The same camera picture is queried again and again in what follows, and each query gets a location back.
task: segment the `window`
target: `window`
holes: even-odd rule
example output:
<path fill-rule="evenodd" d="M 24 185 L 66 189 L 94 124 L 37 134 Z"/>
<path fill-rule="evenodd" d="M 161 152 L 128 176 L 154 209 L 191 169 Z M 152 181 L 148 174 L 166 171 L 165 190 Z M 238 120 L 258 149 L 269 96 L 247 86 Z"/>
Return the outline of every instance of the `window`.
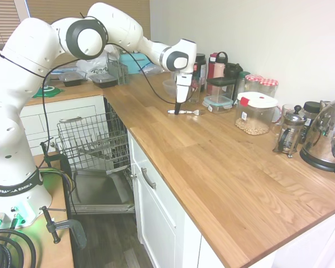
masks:
<path fill-rule="evenodd" d="M 25 0 L 0 0 L 0 50 L 20 22 L 27 17 Z"/>

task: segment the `red checkered lid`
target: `red checkered lid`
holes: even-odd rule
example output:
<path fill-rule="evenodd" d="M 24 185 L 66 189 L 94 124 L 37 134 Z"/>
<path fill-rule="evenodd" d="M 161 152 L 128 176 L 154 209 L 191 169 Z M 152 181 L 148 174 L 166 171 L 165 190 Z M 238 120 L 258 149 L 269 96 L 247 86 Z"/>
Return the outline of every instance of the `red checkered lid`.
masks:
<path fill-rule="evenodd" d="M 253 81 L 253 82 L 260 82 L 263 80 L 263 77 L 261 77 L 260 75 L 249 74 L 249 75 L 246 75 L 246 80 Z"/>
<path fill-rule="evenodd" d="M 261 85 L 273 85 L 273 86 L 276 86 L 276 85 L 278 85 L 278 81 L 277 80 L 273 80 L 273 79 L 263 79 L 260 84 Z"/>

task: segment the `kettle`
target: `kettle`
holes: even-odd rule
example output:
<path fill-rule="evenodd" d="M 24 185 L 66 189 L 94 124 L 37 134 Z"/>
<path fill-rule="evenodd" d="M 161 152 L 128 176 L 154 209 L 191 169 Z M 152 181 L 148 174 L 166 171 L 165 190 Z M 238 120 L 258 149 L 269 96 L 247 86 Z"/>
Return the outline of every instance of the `kettle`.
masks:
<path fill-rule="evenodd" d="M 326 105 L 312 123 L 301 158 L 311 166 L 335 171 L 335 100 Z"/>

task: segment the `dark wooden floor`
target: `dark wooden floor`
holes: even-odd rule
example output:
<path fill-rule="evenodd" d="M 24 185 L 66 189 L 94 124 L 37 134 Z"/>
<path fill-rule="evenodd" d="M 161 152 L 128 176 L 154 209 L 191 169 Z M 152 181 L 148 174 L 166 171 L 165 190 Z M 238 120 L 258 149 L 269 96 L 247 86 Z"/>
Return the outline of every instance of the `dark wooden floor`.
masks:
<path fill-rule="evenodd" d="M 73 216 L 87 237 L 87 247 L 77 253 L 76 268 L 152 268 L 137 237 L 133 214 Z"/>

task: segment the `open dishwasher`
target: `open dishwasher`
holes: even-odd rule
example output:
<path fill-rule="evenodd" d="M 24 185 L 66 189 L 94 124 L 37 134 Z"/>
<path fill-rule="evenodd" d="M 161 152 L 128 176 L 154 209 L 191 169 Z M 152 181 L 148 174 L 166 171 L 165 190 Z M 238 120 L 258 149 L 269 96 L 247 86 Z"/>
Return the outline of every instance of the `open dishwasher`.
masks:
<path fill-rule="evenodd" d="M 70 203 L 78 214 L 135 212 L 127 130 L 109 104 L 108 111 L 58 124 L 56 143 L 70 162 Z"/>

